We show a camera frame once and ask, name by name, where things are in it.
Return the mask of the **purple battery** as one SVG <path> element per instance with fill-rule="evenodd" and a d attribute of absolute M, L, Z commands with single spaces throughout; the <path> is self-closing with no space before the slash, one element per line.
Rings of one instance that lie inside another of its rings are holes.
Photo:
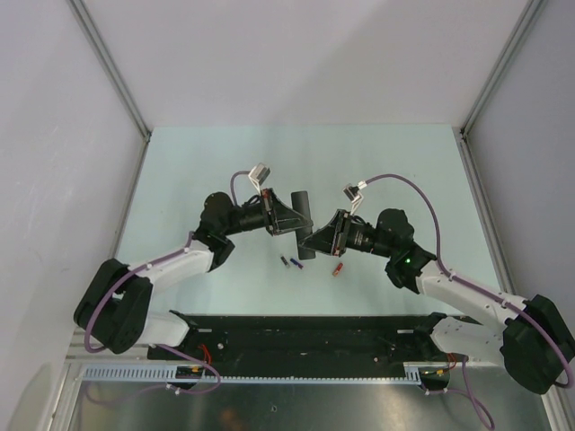
<path fill-rule="evenodd" d="M 292 263 L 293 265 L 295 265 L 297 268 L 299 268 L 299 269 L 303 269 L 303 268 L 304 268 L 303 264 L 300 263 L 298 260 L 291 258 L 290 261 L 291 261 L 291 263 Z"/>

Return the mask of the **red battery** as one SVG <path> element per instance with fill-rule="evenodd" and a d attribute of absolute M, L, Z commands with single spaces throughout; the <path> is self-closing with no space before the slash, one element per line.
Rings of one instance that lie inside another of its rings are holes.
<path fill-rule="evenodd" d="M 343 268 L 343 263 L 340 262 L 340 263 L 336 266 L 336 268 L 334 269 L 334 271 L 332 272 L 332 275 L 333 275 L 334 277 L 337 277 L 337 276 L 340 274 L 342 268 Z"/>

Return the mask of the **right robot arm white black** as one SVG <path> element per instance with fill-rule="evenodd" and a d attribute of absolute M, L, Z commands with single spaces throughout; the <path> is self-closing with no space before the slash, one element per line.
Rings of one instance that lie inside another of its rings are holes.
<path fill-rule="evenodd" d="M 442 268 L 438 256 L 421 248 L 413 235 L 400 209 L 383 210 L 375 225 L 340 209 L 325 227 L 299 244 L 331 256 L 352 249 L 384 257 L 385 273 L 394 286 L 446 303 L 471 318 L 460 322 L 432 316 L 432 327 L 414 338 L 421 358 L 435 360 L 444 352 L 475 357 L 504 367 L 536 394 L 553 386 L 573 386 L 574 337 L 549 298 L 494 293 L 462 279 L 454 270 Z"/>

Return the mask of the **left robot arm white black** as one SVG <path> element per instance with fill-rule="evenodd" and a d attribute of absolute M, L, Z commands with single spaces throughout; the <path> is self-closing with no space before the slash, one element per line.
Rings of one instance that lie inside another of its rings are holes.
<path fill-rule="evenodd" d="M 225 192 L 209 195 L 198 227 L 175 251 L 140 264 L 107 259 L 98 268 L 74 313 L 91 354 L 120 355 L 137 344 L 167 346 L 178 358 L 199 347 L 191 325 L 176 312 L 153 312 L 152 300 L 180 282 L 221 267 L 234 250 L 231 236 L 263 229 L 272 236 L 312 227 L 312 217 L 263 189 L 238 206 Z"/>

